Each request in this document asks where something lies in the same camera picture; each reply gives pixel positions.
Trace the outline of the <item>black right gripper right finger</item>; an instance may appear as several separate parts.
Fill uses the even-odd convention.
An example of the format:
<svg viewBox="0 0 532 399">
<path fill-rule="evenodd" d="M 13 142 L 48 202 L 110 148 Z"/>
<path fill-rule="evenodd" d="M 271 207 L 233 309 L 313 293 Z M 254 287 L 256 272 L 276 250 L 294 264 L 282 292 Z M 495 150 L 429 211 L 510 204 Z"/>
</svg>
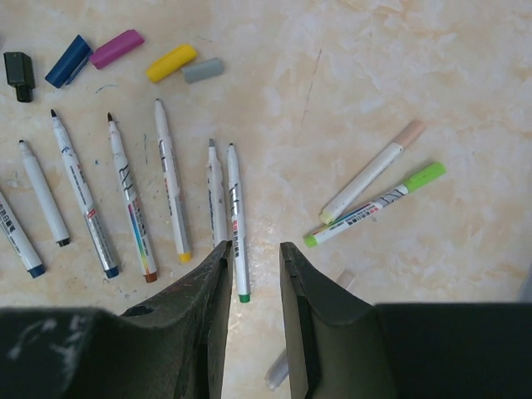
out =
<svg viewBox="0 0 532 399">
<path fill-rule="evenodd" d="M 371 305 L 280 246 L 294 398 L 528 398 L 528 303 Z"/>
</svg>

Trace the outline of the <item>magenta capped white marker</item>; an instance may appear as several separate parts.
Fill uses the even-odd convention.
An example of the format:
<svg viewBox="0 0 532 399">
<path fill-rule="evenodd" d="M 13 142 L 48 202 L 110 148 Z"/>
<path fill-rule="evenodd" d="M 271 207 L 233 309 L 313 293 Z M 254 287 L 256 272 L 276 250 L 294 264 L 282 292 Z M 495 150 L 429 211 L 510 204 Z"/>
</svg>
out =
<svg viewBox="0 0 532 399">
<path fill-rule="evenodd" d="M 135 187 L 134 176 L 126 156 L 121 133 L 110 112 L 107 113 L 107 125 L 110 134 L 111 152 L 125 202 L 127 219 L 130 223 L 134 248 L 140 261 L 142 275 L 147 283 L 158 279 L 155 257 L 150 245 L 150 237 L 145 226 L 140 196 Z"/>
</svg>

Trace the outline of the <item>yellow capped slim marker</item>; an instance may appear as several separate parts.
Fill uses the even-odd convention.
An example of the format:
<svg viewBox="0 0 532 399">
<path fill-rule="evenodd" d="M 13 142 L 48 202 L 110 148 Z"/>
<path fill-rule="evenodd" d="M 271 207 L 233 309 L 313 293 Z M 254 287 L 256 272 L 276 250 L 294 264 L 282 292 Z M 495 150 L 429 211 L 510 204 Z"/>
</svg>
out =
<svg viewBox="0 0 532 399">
<path fill-rule="evenodd" d="M 175 247 L 181 263 L 192 259 L 192 251 L 186 231 L 183 200 L 175 163 L 175 154 L 162 101 L 155 99 L 155 126 L 158 135 L 158 147 L 163 170 L 165 190 L 173 229 Z"/>
</svg>

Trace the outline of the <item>navy capped white marker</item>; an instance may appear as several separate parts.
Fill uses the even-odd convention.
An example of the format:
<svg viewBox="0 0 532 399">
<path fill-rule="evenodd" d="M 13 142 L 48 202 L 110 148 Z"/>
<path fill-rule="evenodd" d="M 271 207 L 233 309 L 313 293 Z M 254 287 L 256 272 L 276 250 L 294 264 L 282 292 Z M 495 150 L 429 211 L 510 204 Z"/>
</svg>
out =
<svg viewBox="0 0 532 399">
<path fill-rule="evenodd" d="M 89 185 L 78 160 L 70 137 L 57 113 L 51 109 L 54 135 L 61 152 L 68 179 L 82 212 L 92 243 L 100 260 L 103 271 L 108 279 L 119 275 L 119 262 L 101 215 L 91 195 Z"/>
</svg>

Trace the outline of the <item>dark green capped marker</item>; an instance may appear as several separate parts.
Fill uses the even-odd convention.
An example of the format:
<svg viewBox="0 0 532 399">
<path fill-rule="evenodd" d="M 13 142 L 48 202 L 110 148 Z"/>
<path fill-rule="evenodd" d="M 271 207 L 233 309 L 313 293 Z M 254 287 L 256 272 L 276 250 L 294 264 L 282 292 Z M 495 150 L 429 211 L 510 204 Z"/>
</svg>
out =
<svg viewBox="0 0 532 399">
<path fill-rule="evenodd" d="M 233 143 L 228 146 L 229 200 L 231 230 L 234 250 L 234 270 L 236 289 L 241 303 L 249 303 L 251 297 L 249 266 L 246 249 L 246 232 L 242 184 L 239 173 L 239 160 Z"/>
</svg>

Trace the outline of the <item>black eraser-cap white marker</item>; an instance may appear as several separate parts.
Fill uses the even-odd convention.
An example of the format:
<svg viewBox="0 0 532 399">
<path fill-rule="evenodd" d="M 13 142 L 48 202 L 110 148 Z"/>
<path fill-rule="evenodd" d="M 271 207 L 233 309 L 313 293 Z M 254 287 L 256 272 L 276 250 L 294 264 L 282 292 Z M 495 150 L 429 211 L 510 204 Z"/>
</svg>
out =
<svg viewBox="0 0 532 399">
<path fill-rule="evenodd" d="M 37 157 L 32 153 L 29 144 L 20 140 L 18 142 L 22 154 L 22 162 L 27 172 L 27 176 L 35 191 L 39 205 L 42 208 L 45 219 L 52 232 L 54 241 L 60 248 L 67 246 L 71 242 L 71 236 L 68 233 L 62 215 L 53 198 L 52 192 L 42 173 L 42 169 L 37 161 Z"/>
</svg>

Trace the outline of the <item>orange capped white marker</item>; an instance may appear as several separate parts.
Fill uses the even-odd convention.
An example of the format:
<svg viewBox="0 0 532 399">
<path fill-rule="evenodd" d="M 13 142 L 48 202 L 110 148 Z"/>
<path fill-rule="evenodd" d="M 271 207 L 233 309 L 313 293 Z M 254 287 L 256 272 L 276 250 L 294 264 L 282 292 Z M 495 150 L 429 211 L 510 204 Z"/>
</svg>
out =
<svg viewBox="0 0 532 399">
<path fill-rule="evenodd" d="M 219 162 L 216 146 L 212 138 L 209 139 L 206 172 L 209 201 L 209 220 L 213 247 L 215 248 L 220 242 L 229 240 L 229 233 L 227 226 L 222 166 Z"/>
</svg>

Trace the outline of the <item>pink capped white marker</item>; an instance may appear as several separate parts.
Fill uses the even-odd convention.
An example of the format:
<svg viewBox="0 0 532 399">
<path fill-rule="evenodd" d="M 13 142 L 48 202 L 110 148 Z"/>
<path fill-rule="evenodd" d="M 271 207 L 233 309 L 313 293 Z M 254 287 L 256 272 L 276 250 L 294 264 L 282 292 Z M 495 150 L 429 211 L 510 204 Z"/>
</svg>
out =
<svg viewBox="0 0 532 399">
<path fill-rule="evenodd" d="M 375 158 L 367 164 L 321 211 L 319 218 L 330 224 L 411 145 L 426 129 L 422 121 L 410 122 Z"/>
</svg>

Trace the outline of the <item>lime green capped marker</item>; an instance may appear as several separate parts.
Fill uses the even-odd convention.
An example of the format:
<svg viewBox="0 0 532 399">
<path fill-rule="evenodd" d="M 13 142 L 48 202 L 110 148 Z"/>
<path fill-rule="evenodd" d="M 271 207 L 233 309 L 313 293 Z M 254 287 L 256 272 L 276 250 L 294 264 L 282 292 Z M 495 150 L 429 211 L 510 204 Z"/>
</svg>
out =
<svg viewBox="0 0 532 399">
<path fill-rule="evenodd" d="M 404 180 L 394 189 L 376 197 L 375 199 L 363 204 L 357 209 L 345 214 L 339 219 L 327 224 L 321 229 L 306 235 L 303 242 L 308 248 L 315 247 L 325 241 L 335 237 L 350 227 L 359 224 L 364 219 L 368 219 L 375 213 L 386 208 L 388 205 L 399 199 L 413 193 L 421 187 L 428 185 L 446 173 L 446 167 L 441 162 L 434 162 L 425 169 L 417 172 Z"/>
</svg>

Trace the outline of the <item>dark blue capped marker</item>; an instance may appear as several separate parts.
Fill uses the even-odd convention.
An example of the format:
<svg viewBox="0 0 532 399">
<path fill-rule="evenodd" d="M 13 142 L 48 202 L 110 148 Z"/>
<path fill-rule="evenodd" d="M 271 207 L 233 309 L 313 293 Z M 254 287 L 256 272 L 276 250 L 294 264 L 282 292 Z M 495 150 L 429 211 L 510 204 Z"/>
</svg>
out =
<svg viewBox="0 0 532 399">
<path fill-rule="evenodd" d="M 45 266 L 3 195 L 1 195 L 1 229 L 32 278 L 42 276 L 46 272 Z"/>
</svg>

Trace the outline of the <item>grey marker cap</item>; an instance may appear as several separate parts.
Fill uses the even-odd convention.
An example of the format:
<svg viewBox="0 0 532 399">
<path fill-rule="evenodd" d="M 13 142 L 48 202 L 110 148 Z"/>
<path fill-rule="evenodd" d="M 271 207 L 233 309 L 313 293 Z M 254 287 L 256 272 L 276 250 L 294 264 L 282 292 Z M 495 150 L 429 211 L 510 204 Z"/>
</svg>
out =
<svg viewBox="0 0 532 399">
<path fill-rule="evenodd" d="M 218 58 L 195 63 L 189 66 L 183 66 L 181 72 L 187 83 L 192 84 L 224 73 L 224 63 Z"/>
</svg>

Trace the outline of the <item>yellow slim marker cap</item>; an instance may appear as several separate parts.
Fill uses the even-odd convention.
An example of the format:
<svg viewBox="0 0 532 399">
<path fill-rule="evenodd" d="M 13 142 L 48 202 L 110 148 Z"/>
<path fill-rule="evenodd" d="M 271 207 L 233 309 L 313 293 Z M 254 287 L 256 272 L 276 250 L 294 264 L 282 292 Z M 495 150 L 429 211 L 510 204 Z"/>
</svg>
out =
<svg viewBox="0 0 532 399">
<path fill-rule="evenodd" d="M 145 72 L 152 83 L 157 83 L 198 56 L 190 44 L 182 44 L 155 61 Z"/>
</svg>

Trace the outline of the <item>navy marker cap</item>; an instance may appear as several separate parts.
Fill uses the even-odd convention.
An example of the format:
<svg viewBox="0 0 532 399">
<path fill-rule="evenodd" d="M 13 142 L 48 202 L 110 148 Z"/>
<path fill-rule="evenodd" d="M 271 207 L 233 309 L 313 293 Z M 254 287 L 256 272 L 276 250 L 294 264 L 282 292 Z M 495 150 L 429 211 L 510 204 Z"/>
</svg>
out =
<svg viewBox="0 0 532 399">
<path fill-rule="evenodd" d="M 77 35 L 45 75 L 45 81 L 57 89 L 70 85 L 89 62 L 92 53 L 88 42 L 81 35 Z"/>
</svg>

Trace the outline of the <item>magenta marker cap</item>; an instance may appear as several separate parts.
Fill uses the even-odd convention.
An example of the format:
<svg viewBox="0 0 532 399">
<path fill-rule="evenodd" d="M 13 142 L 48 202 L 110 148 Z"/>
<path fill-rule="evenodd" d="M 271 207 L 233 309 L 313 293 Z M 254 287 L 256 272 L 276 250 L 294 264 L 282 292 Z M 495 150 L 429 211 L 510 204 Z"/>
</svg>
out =
<svg viewBox="0 0 532 399">
<path fill-rule="evenodd" d="M 89 57 L 91 64 L 98 70 L 107 67 L 125 54 L 133 51 L 145 42 L 135 30 L 129 29 L 98 47 Z"/>
</svg>

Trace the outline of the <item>black eraser cap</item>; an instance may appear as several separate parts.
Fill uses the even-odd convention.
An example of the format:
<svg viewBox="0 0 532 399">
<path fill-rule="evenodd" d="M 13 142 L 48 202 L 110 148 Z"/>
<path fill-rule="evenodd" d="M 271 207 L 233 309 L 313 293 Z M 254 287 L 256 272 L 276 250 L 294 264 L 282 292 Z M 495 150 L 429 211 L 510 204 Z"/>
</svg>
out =
<svg viewBox="0 0 532 399">
<path fill-rule="evenodd" d="M 32 59 L 24 52 L 4 52 L 7 83 L 15 89 L 17 100 L 30 103 L 36 87 Z"/>
</svg>

